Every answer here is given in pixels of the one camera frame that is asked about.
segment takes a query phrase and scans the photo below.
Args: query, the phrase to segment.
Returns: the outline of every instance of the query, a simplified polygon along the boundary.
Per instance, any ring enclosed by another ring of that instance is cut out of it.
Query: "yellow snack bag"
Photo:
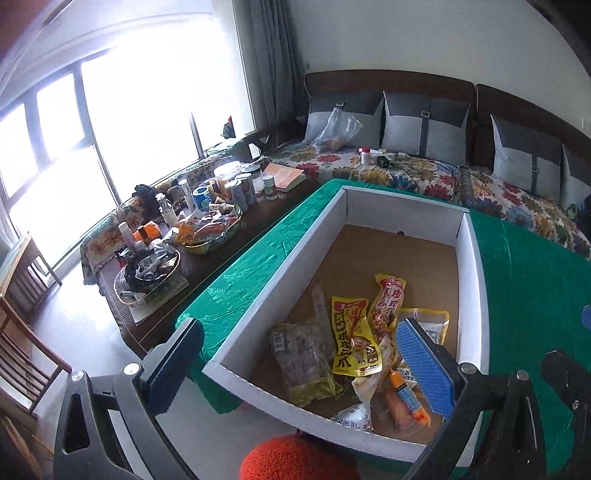
[[[375,281],[380,291],[369,309],[368,322],[376,340],[381,342],[388,332],[396,328],[398,312],[404,301],[406,280],[378,273]]]
[[[332,297],[332,328],[338,346],[332,371],[365,377],[382,371],[382,355],[369,328],[368,299]]]

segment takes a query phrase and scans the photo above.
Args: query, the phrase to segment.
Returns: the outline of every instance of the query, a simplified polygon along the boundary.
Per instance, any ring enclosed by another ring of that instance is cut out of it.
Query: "snack package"
[[[365,403],[358,403],[357,405],[341,410],[331,420],[346,427],[363,430],[364,432],[372,431],[371,411],[369,405]]]
[[[324,299],[324,292],[320,285],[314,285],[312,288],[312,303],[314,305],[314,315],[322,338],[324,340],[324,355],[328,363],[332,363],[335,357],[335,336],[330,327],[329,313],[326,311],[326,301]]]
[[[366,317],[368,299],[332,297],[332,328],[337,342],[333,373],[366,377],[382,371],[382,354]]]
[[[271,349],[281,367],[288,400],[297,407],[343,390],[330,372],[315,323],[278,325],[271,332]]]
[[[375,281],[380,286],[380,292],[369,309],[368,322],[372,333],[380,342],[388,332],[396,328],[398,311],[404,300],[406,280],[378,273]]]
[[[447,328],[449,327],[449,312],[445,310],[401,309],[400,315],[403,315],[404,318],[414,318],[423,330],[425,330],[425,333],[429,335],[433,343],[437,345],[443,344]],[[413,372],[411,372],[404,358],[396,367],[396,371],[404,377],[406,383],[411,388],[417,385]]]
[[[386,335],[379,343],[379,351],[382,355],[382,371],[370,375],[368,377],[357,377],[353,380],[352,385],[358,398],[370,405],[371,398],[374,396],[378,388],[394,365],[396,359],[396,348],[390,335]]]

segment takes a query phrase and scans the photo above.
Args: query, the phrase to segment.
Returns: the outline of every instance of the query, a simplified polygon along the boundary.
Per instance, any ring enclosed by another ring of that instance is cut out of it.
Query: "canned drink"
[[[209,211],[209,204],[212,201],[212,197],[209,194],[209,189],[207,187],[199,187],[193,190],[193,198],[195,199],[195,204],[199,210],[202,212]]]
[[[241,173],[236,176],[236,180],[242,180],[242,193],[246,197],[248,205],[256,203],[255,187],[252,183],[252,175],[249,173]]]
[[[242,192],[242,180],[232,180],[224,185],[226,195],[230,203],[237,203],[243,212],[248,210],[246,197]]]

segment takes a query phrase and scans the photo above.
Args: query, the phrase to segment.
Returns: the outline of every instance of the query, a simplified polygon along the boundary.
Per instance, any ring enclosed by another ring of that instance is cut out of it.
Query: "green tablecloth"
[[[331,180],[294,209],[231,265],[179,317],[203,322],[205,343],[191,369],[204,396],[219,413],[240,400],[201,370],[261,292],[320,212],[343,185],[391,190],[365,183]],[[571,414],[540,377],[540,361],[561,347],[591,367],[591,332],[580,322],[591,303],[591,263],[524,229],[471,212],[488,295],[490,373],[525,369],[534,384],[544,426],[550,471],[569,457]]]

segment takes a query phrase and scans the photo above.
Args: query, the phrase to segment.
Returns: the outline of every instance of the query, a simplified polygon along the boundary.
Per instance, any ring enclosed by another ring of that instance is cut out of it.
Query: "brown cardboard bottom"
[[[330,299],[339,297],[364,297],[371,304],[379,293],[375,281],[377,273],[404,278],[403,308],[446,310],[450,323],[444,346],[456,355],[459,286],[456,250],[448,245],[388,233],[368,228],[345,225],[330,247],[310,284],[294,305],[286,322],[303,322],[314,317],[312,287],[322,285],[327,311],[330,315]],[[284,400],[287,399],[281,370],[270,349],[256,364],[250,382]],[[306,410],[330,418],[340,410],[359,402],[350,385],[351,377],[337,377],[345,388],[337,398],[317,400]],[[387,426],[374,418],[376,434],[426,445],[441,424],[442,417],[433,414],[425,400],[421,400],[431,414],[431,426],[411,435],[404,431],[392,434]]]

